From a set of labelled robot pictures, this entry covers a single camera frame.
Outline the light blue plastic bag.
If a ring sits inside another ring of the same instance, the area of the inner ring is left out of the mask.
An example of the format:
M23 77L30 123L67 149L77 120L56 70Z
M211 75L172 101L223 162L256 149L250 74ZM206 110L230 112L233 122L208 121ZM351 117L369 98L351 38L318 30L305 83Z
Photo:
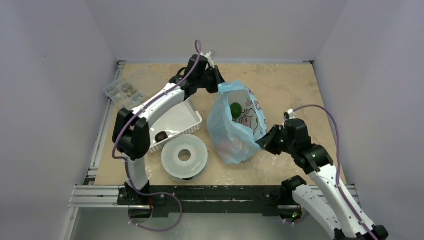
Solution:
M239 103L243 110L236 120L231 115L232 103ZM261 149L256 141L268 132L257 97L239 80L220 84L206 126L215 151L229 165L240 164L255 155Z

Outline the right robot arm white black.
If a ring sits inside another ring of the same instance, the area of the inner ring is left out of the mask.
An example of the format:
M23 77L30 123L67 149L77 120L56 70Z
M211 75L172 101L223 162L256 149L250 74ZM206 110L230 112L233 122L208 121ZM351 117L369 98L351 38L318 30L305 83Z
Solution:
M349 193L328 151L312 142L303 120L293 118L283 125L274 125L256 143L273 155L289 154L313 180L323 197L318 197L299 175L282 182L280 196L288 204L299 204L332 240L388 238L387 229L375 224Z

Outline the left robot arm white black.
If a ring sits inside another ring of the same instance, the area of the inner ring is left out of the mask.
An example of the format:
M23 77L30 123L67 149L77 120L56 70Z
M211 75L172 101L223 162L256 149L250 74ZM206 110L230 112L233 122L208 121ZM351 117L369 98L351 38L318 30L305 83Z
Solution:
M150 129L173 107L185 102L198 89L210 94L218 92L224 83L219 68L214 63L214 52L194 54L186 67L181 68L164 88L142 105L118 111L112 141L112 157L123 160L127 175L129 197L138 205L146 203L151 195L145 186L145 156L151 147Z

